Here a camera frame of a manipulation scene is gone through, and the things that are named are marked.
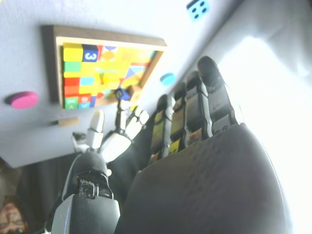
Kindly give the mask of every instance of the blue triangle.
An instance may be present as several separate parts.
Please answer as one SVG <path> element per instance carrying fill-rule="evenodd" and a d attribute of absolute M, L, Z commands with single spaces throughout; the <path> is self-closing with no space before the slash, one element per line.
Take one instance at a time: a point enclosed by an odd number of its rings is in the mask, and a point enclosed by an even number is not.
<path fill-rule="evenodd" d="M 127 78 L 129 78 L 129 77 L 131 77 L 131 76 L 133 76 L 133 75 L 135 75 L 135 73 L 132 71 L 131 68 L 129 68 L 128 73 L 127 73 L 125 79 L 127 79 Z"/>
<path fill-rule="evenodd" d="M 139 73 L 143 70 L 145 70 L 146 67 L 144 66 L 131 66 L 131 70 L 136 74 L 136 73 Z"/>

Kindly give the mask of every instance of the bright light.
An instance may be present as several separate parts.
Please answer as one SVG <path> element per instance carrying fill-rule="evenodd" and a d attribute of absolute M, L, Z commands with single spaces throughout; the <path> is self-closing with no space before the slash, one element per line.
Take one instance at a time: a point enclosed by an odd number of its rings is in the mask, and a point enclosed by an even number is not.
<path fill-rule="evenodd" d="M 312 233 L 312 90 L 259 39 L 244 39 L 218 66 L 270 156 L 295 233 Z"/>

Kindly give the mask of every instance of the white robotic hand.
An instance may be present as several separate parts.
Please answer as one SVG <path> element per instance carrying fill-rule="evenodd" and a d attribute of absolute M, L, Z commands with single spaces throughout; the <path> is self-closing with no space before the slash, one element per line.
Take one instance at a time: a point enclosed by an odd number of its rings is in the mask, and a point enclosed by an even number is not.
<path fill-rule="evenodd" d="M 72 136 L 75 151 L 83 153 L 87 150 L 97 151 L 103 156 L 106 163 L 115 160 L 125 152 L 149 119 L 148 113 L 139 106 L 126 119 L 126 105 L 126 101 L 118 102 L 116 129 L 105 137 L 103 137 L 104 113 L 101 110 L 96 111 L 86 135 L 86 142 L 78 144 L 75 134 Z"/>

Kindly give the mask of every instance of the green block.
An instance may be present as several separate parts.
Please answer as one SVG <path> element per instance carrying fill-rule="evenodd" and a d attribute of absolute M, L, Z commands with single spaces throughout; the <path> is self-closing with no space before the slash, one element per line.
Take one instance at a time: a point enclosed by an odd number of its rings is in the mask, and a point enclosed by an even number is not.
<path fill-rule="evenodd" d="M 65 98 L 65 109 L 66 110 L 78 109 L 78 97 Z"/>
<path fill-rule="evenodd" d="M 81 62 L 64 62 L 65 72 L 80 72 Z"/>

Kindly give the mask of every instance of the black robotic finger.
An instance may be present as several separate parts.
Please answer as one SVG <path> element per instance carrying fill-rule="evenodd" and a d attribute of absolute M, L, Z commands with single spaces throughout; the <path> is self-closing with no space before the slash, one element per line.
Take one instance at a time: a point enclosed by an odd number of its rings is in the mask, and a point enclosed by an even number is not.
<path fill-rule="evenodd" d="M 173 106 L 174 99 L 169 95 L 163 95 L 158 100 L 151 145 L 153 155 L 150 162 L 169 154 Z"/>
<path fill-rule="evenodd" d="M 218 134 L 227 130 L 233 124 L 237 124 L 234 109 L 231 105 L 225 82 L 215 61 L 208 56 L 204 56 L 199 60 L 197 67 L 208 91 L 213 134 Z"/>
<path fill-rule="evenodd" d="M 189 144 L 213 136 L 208 93 L 197 71 L 191 72 L 188 78 L 186 120 L 187 127 L 191 132 Z"/>
<path fill-rule="evenodd" d="M 175 90 L 175 105 L 171 127 L 171 146 L 169 154 L 176 153 L 188 146 L 189 130 L 186 124 L 186 84 L 179 83 Z"/>

